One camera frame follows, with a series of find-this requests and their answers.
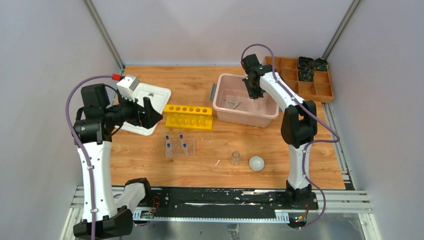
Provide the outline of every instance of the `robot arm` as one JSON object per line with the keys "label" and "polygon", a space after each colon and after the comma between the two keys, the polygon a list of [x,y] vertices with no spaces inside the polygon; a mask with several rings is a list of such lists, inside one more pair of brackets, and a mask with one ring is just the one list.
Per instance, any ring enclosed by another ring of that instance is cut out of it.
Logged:
{"label": "robot arm", "polygon": [[[272,66],[261,65],[255,54],[243,58],[241,64],[246,73],[246,78],[243,81],[250,98],[261,98],[263,93],[267,92],[284,111],[281,136],[288,144],[290,160],[290,173],[286,182],[286,197],[292,207],[303,205],[311,200],[313,196],[312,187],[305,178],[309,176],[310,150],[308,148],[303,162],[303,149],[307,143],[314,140],[314,136],[317,134],[317,121],[305,114],[294,99],[297,99],[314,115],[317,114],[317,107],[313,101],[305,101],[294,93],[283,82],[277,72],[275,73],[277,79],[275,79],[272,73]],[[293,97],[290,97],[280,84],[284,85]],[[303,174],[303,165],[305,166],[306,175]]]}
{"label": "robot arm", "polygon": [[[138,104],[134,90],[139,84],[135,76],[127,75],[118,82],[119,104],[107,107],[110,102],[104,84],[93,84],[81,89],[84,107],[77,113],[73,126],[91,160],[93,179],[90,178],[86,158],[78,148],[84,183],[84,209],[82,222],[73,227],[75,237],[91,239],[91,226],[96,225],[96,239],[129,235],[133,229],[133,212],[143,200],[149,200],[151,189],[145,178],[128,181],[115,203],[112,193],[110,156],[115,126],[128,122],[150,129],[163,116],[155,111],[150,98]],[[85,119],[80,119],[82,111]],[[94,186],[92,195],[90,185]],[[92,209],[92,198],[95,209]]]}

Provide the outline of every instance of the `clear test tube holder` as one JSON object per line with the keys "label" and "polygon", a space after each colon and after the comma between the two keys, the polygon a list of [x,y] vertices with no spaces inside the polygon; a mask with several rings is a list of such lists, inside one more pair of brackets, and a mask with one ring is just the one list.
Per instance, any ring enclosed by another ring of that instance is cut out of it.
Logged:
{"label": "clear test tube holder", "polygon": [[165,156],[167,158],[174,158],[174,157],[188,157],[188,156],[196,156],[196,141],[195,139],[186,139],[183,138],[183,143],[187,145],[187,153],[186,155],[183,144],[180,140],[180,138],[167,140],[165,142]]}

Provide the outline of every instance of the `clear plastic cup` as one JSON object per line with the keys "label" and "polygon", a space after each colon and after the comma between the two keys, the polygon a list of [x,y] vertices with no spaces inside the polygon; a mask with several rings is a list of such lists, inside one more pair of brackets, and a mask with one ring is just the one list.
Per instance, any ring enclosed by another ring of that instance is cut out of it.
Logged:
{"label": "clear plastic cup", "polygon": [[239,151],[234,151],[234,152],[231,154],[231,157],[230,157],[230,163],[231,163],[232,165],[234,165],[234,166],[239,165],[241,160],[242,160],[242,155],[240,154],[240,152],[239,152]]}

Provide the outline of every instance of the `red connector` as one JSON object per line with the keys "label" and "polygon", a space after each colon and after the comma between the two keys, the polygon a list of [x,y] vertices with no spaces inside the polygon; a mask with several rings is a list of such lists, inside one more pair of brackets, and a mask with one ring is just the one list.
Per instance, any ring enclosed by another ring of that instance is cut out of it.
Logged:
{"label": "red connector", "polygon": [[120,74],[117,74],[117,73],[112,74],[112,80],[120,81],[121,79],[122,79],[122,77],[121,77]]}

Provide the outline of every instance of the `wooden tabletop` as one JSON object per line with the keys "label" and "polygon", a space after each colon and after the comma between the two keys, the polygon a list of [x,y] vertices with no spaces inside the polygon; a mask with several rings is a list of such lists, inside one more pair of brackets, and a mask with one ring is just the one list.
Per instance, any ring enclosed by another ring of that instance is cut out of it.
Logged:
{"label": "wooden tabletop", "polygon": [[[134,75],[142,83],[172,91],[169,104],[212,107],[210,92],[220,74],[243,75],[234,66],[127,66],[125,75]],[[324,120],[320,103],[317,116]],[[283,114],[267,128],[219,121],[214,113],[213,131],[166,128],[164,119],[151,136],[124,130],[113,136],[110,173],[113,185],[127,180],[147,178],[152,186],[215,188],[285,188],[289,176],[289,151],[280,134]],[[196,156],[167,158],[165,136],[195,139]],[[318,126],[315,139],[330,139],[330,133]],[[233,151],[241,153],[241,164],[230,164]],[[265,161],[261,171],[249,167],[249,159]],[[342,174],[330,143],[316,143],[310,152],[310,178],[324,189],[344,189]]]}

